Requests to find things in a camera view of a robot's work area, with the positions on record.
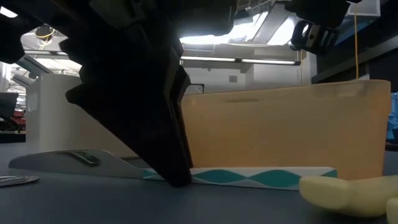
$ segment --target gray table surface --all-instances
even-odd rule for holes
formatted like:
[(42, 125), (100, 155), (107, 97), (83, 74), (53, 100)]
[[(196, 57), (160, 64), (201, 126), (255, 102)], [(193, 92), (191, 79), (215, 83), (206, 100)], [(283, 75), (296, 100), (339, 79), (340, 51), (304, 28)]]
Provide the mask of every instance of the gray table surface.
[[(298, 192), (212, 185), (181, 189), (165, 182), (9, 170), (28, 154), (23, 144), (0, 144), (0, 175), (35, 174), (40, 182), (0, 189), (0, 223), (387, 223), (315, 208)], [(386, 174), (398, 174), (398, 153), (387, 152)]]

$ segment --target plastic container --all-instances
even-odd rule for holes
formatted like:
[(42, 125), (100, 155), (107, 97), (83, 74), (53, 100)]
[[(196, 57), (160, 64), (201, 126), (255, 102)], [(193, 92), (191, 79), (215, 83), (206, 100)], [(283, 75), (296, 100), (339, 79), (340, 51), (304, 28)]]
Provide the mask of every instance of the plastic container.
[(364, 80), (185, 96), (195, 167), (334, 167), (382, 175), (390, 83)]

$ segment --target table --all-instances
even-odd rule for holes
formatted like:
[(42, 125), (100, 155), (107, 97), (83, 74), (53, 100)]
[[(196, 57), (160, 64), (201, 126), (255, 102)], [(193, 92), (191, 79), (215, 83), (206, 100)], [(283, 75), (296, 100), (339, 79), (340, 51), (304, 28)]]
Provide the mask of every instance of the table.
[[(294, 191), (214, 185), (175, 189), (158, 181), (6, 168), (11, 158), (26, 152), (20, 144), (0, 144), (1, 174), (41, 178), (37, 184), (0, 189), (1, 223), (387, 223), (385, 217), (363, 220), (330, 214)], [(388, 174), (394, 169), (398, 174), (396, 152), (386, 152), (386, 164)]]

